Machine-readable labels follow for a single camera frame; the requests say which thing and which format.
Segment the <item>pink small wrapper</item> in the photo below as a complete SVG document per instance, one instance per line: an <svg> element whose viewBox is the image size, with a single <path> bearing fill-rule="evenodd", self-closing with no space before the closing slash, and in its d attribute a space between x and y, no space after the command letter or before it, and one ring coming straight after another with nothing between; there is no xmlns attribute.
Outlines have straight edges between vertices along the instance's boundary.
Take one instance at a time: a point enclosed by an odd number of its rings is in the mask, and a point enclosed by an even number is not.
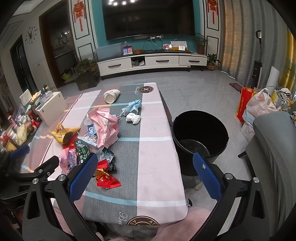
<svg viewBox="0 0 296 241"><path fill-rule="evenodd" d="M75 149L65 148L59 157L60 168L68 174L77 165L77 156Z"/></svg>

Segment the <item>small red snack wrapper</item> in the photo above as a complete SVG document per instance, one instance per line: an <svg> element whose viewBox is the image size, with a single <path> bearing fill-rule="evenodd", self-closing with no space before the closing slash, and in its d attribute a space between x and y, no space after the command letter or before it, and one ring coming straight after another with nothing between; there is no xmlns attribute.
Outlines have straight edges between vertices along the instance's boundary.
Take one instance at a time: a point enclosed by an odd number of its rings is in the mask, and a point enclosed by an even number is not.
<svg viewBox="0 0 296 241"><path fill-rule="evenodd" d="M112 189L121 186L121 183L107 172L108 162L106 159L99 161L94 172L97 187Z"/></svg>

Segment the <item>green snack wrapper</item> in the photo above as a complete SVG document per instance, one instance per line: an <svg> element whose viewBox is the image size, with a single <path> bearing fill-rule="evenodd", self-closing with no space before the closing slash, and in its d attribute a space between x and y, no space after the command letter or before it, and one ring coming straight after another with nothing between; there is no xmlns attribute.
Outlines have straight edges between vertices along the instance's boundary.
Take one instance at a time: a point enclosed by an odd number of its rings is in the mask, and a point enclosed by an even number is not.
<svg viewBox="0 0 296 241"><path fill-rule="evenodd" d="M90 155L89 148L81 140L75 140L74 145L76 147L78 162L79 164L83 164Z"/></svg>

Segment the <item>yellow snack bag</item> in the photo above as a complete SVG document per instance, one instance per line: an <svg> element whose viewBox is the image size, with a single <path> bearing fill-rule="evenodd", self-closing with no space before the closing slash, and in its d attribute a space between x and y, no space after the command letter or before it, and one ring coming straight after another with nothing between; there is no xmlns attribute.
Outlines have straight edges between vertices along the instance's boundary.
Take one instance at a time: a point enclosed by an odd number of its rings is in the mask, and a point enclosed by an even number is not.
<svg viewBox="0 0 296 241"><path fill-rule="evenodd" d="M60 144L67 144L70 140L75 137L81 127L77 128L65 128L62 123L58 123L54 131L49 131L53 138Z"/></svg>

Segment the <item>blue white bread wrapper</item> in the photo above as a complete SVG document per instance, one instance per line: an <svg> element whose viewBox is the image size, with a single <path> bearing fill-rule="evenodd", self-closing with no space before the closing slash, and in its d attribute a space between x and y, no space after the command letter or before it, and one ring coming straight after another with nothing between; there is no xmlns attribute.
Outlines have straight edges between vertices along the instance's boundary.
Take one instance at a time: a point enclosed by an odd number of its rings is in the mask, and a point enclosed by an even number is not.
<svg viewBox="0 0 296 241"><path fill-rule="evenodd" d="M78 139L93 147L97 146L97 134L94 125L87 126L87 132L83 136L78 136Z"/></svg>

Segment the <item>pink plastic bag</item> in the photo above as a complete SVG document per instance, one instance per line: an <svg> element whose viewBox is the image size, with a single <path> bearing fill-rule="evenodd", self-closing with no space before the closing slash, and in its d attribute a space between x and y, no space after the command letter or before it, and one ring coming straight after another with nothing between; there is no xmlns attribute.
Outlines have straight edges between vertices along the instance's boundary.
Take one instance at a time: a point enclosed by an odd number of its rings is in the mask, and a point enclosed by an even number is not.
<svg viewBox="0 0 296 241"><path fill-rule="evenodd" d="M109 108L95 108L88 113L97 134L97 147L110 147L118 140L118 118L110 114Z"/></svg>

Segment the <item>white tissue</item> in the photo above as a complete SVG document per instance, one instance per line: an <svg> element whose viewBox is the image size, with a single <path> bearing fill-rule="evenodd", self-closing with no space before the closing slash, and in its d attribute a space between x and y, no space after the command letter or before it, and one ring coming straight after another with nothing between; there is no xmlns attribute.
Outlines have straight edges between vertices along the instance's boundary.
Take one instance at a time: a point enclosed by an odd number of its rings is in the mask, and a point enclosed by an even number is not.
<svg viewBox="0 0 296 241"><path fill-rule="evenodd" d="M135 113L129 113L126 116L126 121L131 122L133 125L137 125L141 120L141 116Z"/></svg>

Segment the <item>white paper cup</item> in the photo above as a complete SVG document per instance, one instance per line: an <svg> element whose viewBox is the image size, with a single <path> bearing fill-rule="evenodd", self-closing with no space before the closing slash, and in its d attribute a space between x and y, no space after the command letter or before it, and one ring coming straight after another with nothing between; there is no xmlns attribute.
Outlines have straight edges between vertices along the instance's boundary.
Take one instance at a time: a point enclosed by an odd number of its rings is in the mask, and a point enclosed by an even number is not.
<svg viewBox="0 0 296 241"><path fill-rule="evenodd" d="M121 94L119 89L108 90L104 93L104 100L107 104L112 104L116 101L118 96Z"/></svg>

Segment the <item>blue face mask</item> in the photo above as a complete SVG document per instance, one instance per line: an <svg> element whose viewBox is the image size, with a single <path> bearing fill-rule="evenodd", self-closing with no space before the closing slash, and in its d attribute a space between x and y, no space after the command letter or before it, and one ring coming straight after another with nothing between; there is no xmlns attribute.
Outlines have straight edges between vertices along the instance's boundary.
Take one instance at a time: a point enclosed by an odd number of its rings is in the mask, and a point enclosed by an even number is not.
<svg viewBox="0 0 296 241"><path fill-rule="evenodd" d="M138 114L138 108L140 107L140 104L141 104L140 99L129 102L126 107L122 108L123 115L127 116L129 113Z"/></svg>

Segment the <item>red cigarette carton box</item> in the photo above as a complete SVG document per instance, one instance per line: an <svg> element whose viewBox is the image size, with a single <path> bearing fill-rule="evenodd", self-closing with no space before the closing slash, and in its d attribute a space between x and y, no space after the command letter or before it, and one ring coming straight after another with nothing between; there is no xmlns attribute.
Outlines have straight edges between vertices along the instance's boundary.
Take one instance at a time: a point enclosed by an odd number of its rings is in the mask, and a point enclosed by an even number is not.
<svg viewBox="0 0 296 241"><path fill-rule="evenodd" d="M71 138L69 142L67 142L67 143L65 143L65 144L62 145L62 148L63 149L67 149L67 148L69 148L69 149L75 149L76 148L76 146L75 146L75 140L77 140L77 137L78 136L74 136L73 138Z"/></svg>

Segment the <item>black round trash bin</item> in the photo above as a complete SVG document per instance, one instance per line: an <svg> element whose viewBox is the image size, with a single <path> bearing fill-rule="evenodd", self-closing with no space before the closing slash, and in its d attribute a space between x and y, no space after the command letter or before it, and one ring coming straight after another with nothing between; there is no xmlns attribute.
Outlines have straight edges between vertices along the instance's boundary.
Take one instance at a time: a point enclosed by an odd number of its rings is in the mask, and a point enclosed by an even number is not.
<svg viewBox="0 0 296 241"><path fill-rule="evenodd" d="M179 114L172 122L171 134L181 174L185 176L197 176L193 166L193 155L196 152L209 163L213 163L225 151L229 142L229 135L222 121L201 110Z"/></svg>

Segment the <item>leafy plant in black planter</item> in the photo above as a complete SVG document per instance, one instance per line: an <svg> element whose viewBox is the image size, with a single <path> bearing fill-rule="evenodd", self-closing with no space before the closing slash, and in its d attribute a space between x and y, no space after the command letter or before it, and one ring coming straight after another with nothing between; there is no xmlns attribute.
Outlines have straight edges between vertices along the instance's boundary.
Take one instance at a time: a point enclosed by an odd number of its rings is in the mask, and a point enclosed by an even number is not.
<svg viewBox="0 0 296 241"><path fill-rule="evenodd" d="M93 58L80 60L74 70L78 75L75 83L80 91L94 88L98 85L100 74L97 62Z"/></svg>

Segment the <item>clothes pile on sofa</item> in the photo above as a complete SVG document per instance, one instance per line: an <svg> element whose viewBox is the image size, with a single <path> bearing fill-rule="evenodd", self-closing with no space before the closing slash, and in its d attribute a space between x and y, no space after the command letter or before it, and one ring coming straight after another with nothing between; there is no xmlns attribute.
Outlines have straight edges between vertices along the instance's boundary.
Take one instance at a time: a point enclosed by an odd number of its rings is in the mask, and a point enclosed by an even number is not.
<svg viewBox="0 0 296 241"><path fill-rule="evenodd" d="M292 95L288 88L277 87L271 96L271 101L277 110L289 112L295 104L295 95Z"/></svg>

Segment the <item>potted plant on cabinet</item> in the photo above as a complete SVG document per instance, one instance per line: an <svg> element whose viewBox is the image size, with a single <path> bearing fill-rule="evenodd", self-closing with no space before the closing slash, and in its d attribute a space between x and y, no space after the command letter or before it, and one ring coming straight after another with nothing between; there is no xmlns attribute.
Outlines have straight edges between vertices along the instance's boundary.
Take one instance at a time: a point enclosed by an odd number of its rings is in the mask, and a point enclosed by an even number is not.
<svg viewBox="0 0 296 241"><path fill-rule="evenodd" d="M193 38L193 42L195 43L195 45L197 47L197 53L200 55L204 55L205 48L208 46L208 42L209 42L207 37L205 37L201 33L196 33Z"/></svg>

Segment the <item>red chinese knot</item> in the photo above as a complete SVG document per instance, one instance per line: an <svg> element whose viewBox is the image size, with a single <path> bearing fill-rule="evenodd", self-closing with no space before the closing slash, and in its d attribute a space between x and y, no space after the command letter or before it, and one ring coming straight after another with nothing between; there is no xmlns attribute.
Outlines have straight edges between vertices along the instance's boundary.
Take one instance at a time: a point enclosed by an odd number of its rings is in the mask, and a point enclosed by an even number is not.
<svg viewBox="0 0 296 241"><path fill-rule="evenodd" d="M74 23L76 23L76 21L78 20L80 30L81 32L83 32L82 19L87 19L85 4L83 1L77 1L77 3L74 4L73 17L74 17Z"/></svg>
<svg viewBox="0 0 296 241"><path fill-rule="evenodd" d="M217 25L219 19L219 8L217 0L207 0L207 11L212 18L212 24Z"/></svg>

